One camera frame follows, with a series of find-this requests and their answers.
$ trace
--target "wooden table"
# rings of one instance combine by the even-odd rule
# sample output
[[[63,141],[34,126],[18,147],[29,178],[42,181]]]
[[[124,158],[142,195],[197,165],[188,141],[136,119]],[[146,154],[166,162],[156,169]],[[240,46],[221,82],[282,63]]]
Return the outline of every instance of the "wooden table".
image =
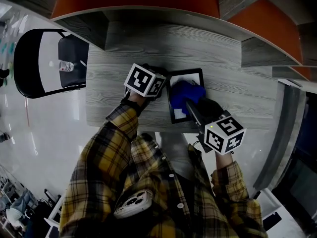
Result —
[[[123,98],[133,63],[169,71],[202,68],[207,97],[237,114],[247,128],[268,129],[277,81],[271,67],[241,68],[241,42],[186,26],[111,22],[106,50],[90,46],[87,66],[87,123],[101,126]],[[197,132],[194,123],[171,124],[166,89],[139,117],[140,131]]]

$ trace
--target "smartphone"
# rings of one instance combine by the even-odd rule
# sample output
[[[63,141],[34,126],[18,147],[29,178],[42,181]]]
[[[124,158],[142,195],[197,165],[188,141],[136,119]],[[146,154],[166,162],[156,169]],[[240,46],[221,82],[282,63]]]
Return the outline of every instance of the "smartphone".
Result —
[[[121,206],[114,211],[114,216],[117,219],[124,219],[150,208],[152,205],[152,192],[144,189],[133,194]]]

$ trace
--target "blue cloth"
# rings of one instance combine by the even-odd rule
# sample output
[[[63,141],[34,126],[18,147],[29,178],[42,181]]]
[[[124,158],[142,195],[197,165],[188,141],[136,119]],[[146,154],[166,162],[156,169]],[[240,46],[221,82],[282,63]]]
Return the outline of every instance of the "blue cloth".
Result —
[[[15,200],[11,207],[20,211],[22,214],[24,214],[24,211],[26,209],[26,206],[31,200],[31,194],[28,190],[24,191],[22,196],[20,196],[17,200]]]
[[[183,80],[173,85],[170,92],[170,103],[174,109],[182,109],[182,112],[189,115],[186,108],[186,101],[192,100],[195,104],[201,97],[206,96],[206,90],[200,85],[192,85]]]

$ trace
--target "plaid shirt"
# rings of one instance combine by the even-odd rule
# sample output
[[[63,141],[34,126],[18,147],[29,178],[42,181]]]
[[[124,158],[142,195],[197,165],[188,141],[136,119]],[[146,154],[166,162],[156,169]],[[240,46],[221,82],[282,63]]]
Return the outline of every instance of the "plaid shirt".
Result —
[[[195,166],[190,212],[168,158],[151,138],[136,137],[137,128],[136,111],[121,105],[88,142],[67,189],[60,237],[267,237],[236,162],[214,171],[214,196],[201,154],[189,145]],[[150,212],[117,220],[116,205],[142,189],[153,194]]]

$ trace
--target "white cube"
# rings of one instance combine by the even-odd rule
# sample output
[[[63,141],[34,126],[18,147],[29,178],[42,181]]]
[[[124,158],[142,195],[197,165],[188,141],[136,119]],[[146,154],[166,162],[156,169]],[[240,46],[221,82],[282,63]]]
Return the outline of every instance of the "white cube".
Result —
[[[155,97],[166,81],[166,77],[133,64],[124,85],[143,97]]]
[[[236,116],[225,117],[205,126],[204,143],[224,155],[241,145],[246,130]]]

